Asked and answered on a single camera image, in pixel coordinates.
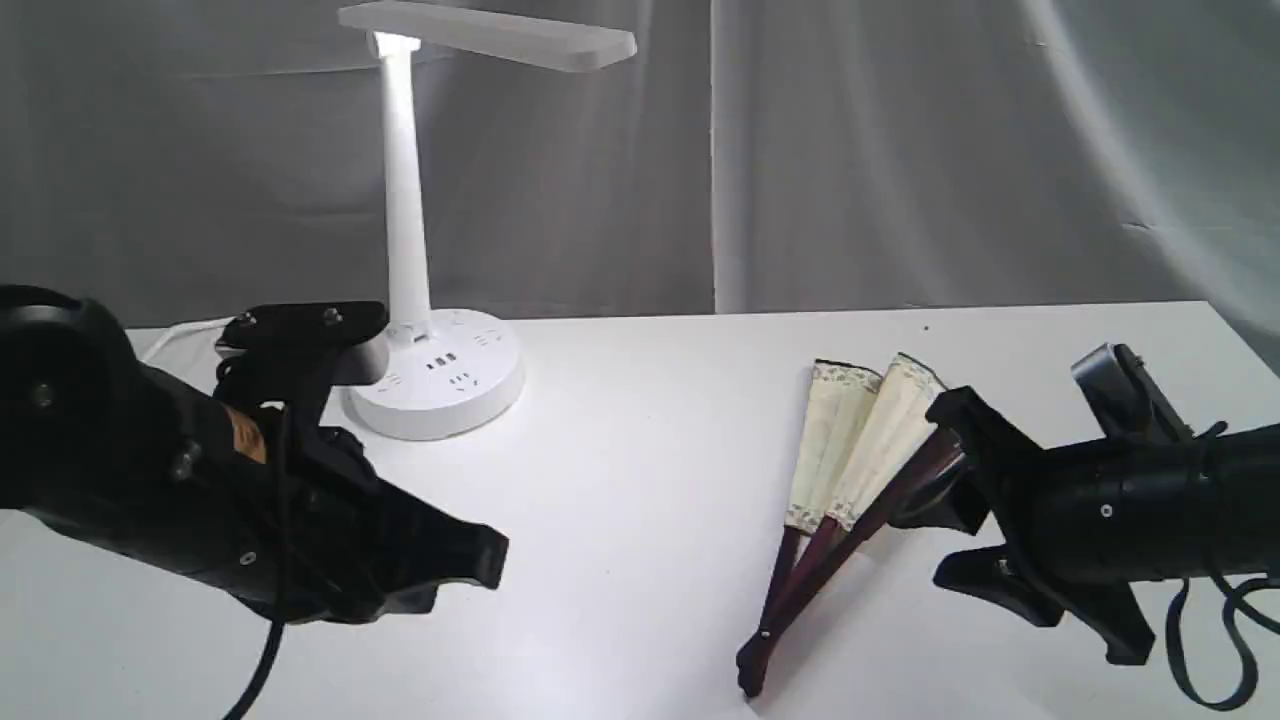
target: lamp head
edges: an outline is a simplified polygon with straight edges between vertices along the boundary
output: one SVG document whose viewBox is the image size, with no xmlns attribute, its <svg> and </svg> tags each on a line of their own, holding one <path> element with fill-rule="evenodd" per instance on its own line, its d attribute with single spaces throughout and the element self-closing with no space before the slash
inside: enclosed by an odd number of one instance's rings
<svg viewBox="0 0 1280 720">
<path fill-rule="evenodd" d="M 630 32 L 467 8 L 380 0 L 338 10 L 338 22 L 379 35 L 468 50 L 562 72 L 589 72 L 636 54 Z M 404 47 L 397 46 L 397 51 Z"/>
</svg>

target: lamp base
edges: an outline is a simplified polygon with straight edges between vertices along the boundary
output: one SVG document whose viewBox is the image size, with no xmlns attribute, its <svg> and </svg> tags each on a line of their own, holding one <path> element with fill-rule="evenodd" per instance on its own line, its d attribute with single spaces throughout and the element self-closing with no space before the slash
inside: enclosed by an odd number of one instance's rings
<svg viewBox="0 0 1280 720">
<path fill-rule="evenodd" d="M 511 325 L 476 310 L 433 310 L 429 337 L 393 343 L 383 379 L 349 392 L 356 416 L 375 432 L 440 439 L 497 418 L 524 386 Z"/>
</svg>

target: white cable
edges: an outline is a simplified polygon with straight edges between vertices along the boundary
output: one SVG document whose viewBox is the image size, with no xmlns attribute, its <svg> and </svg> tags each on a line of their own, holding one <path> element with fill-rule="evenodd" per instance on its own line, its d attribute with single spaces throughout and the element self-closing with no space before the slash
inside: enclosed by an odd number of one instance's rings
<svg viewBox="0 0 1280 720">
<path fill-rule="evenodd" d="M 151 363 L 151 360 L 154 360 L 155 356 L 159 355 L 161 350 L 164 350 L 164 346 L 169 345 L 175 338 L 195 333 L 202 333 L 205 331 L 221 329 L 227 327 L 227 324 L 230 323 L 233 319 L 234 318 L 218 318 L 216 320 L 192 320 L 189 323 L 178 323 L 177 325 L 170 325 L 168 329 L 165 329 L 164 333 L 160 334 L 160 337 L 156 338 L 155 342 L 151 343 L 151 347 L 148 347 L 147 351 L 142 354 L 142 361 Z"/>
</svg>

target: screw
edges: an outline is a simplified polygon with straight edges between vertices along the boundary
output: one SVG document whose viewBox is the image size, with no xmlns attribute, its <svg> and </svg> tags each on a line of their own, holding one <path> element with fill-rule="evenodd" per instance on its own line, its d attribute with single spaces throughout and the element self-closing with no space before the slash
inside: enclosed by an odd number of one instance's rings
<svg viewBox="0 0 1280 720">
<path fill-rule="evenodd" d="M 191 479 L 191 461 L 188 455 L 182 455 L 178 461 L 173 464 L 173 479 L 175 482 L 184 482 Z"/>
<path fill-rule="evenodd" d="M 54 404 L 54 388 L 45 383 L 40 383 L 31 388 L 31 401 L 36 404 L 36 407 L 41 410 L 49 407 Z"/>
</svg>

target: black strap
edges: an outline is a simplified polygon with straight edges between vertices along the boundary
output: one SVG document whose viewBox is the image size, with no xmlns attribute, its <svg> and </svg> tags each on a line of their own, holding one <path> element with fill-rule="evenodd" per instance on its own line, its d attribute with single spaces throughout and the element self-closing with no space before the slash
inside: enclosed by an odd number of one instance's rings
<svg viewBox="0 0 1280 720">
<path fill-rule="evenodd" d="M 1197 448 L 1196 461 L 1188 468 L 1188 487 L 1192 484 L 1193 478 L 1198 478 L 1203 474 L 1210 443 L 1225 429 L 1226 423 L 1215 423 L 1208 432 L 1196 438 L 1199 447 Z M 1212 474 L 1208 474 L 1207 478 L 1212 482 Z M 1188 578 L 1183 578 L 1183 587 L 1169 603 L 1169 614 L 1165 615 L 1165 650 L 1169 656 L 1169 671 L 1174 675 L 1174 682 L 1178 683 L 1178 689 L 1183 691 L 1183 694 L 1201 707 L 1226 712 L 1249 702 L 1249 698 L 1252 698 L 1253 693 L 1258 689 L 1258 659 L 1249 648 L 1249 643 L 1244 642 L 1244 638 L 1240 635 L 1240 629 L 1235 624 L 1235 614 L 1244 612 L 1248 619 L 1271 630 L 1272 633 L 1280 634 L 1280 623 L 1263 615 L 1256 607 L 1244 601 L 1244 596 L 1252 592 L 1280 589 L 1280 578 L 1253 578 L 1236 587 L 1231 587 L 1217 570 L 1212 557 L 1211 548 L 1206 547 L 1204 560 L 1206 568 L 1208 569 L 1208 577 L 1213 580 L 1213 584 L 1217 585 L 1217 589 L 1222 592 L 1222 597 L 1225 598 L 1222 602 L 1222 626 L 1226 629 L 1226 634 L 1231 639 L 1231 644 L 1235 647 L 1235 653 L 1240 657 L 1240 683 L 1235 685 L 1235 692 L 1217 702 L 1206 701 L 1192 685 L 1190 675 L 1187 673 L 1187 655 L 1183 648 L 1183 609 L 1187 606 L 1187 597 L 1190 594 L 1192 589 L 1190 579 Z"/>
<path fill-rule="evenodd" d="M 1165 648 L 1169 655 L 1169 671 L 1172 673 L 1174 682 L 1178 683 L 1178 689 L 1183 691 L 1183 694 L 1189 697 L 1196 705 L 1217 710 L 1219 712 L 1235 710 L 1249 702 L 1254 691 L 1258 689 L 1258 659 L 1249 648 L 1249 643 L 1244 642 L 1244 638 L 1240 635 L 1240 629 L 1235 624 L 1235 612 L 1248 606 L 1243 600 L 1251 592 L 1280 589 L 1280 579 L 1253 578 L 1231 588 L 1230 593 L 1226 594 L 1226 601 L 1222 603 L 1222 626 L 1226 628 L 1226 634 L 1231 638 L 1231 644 L 1235 646 L 1235 653 L 1240 657 L 1240 683 L 1235 687 L 1235 692 L 1217 702 L 1208 702 L 1201 697 L 1192 685 L 1190 675 L 1187 673 L 1181 620 L 1183 607 L 1187 605 L 1187 596 L 1190 593 L 1190 580 L 1183 578 L 1183 588 L 1178 591 L 1174 601 L 1169 603 L 1169 615 L 1165 618 Z M 1266 615 L 1262 615 L 1262 618 L 1268 624 L 1277 625 L 1275 620 Z"/>
</svg>

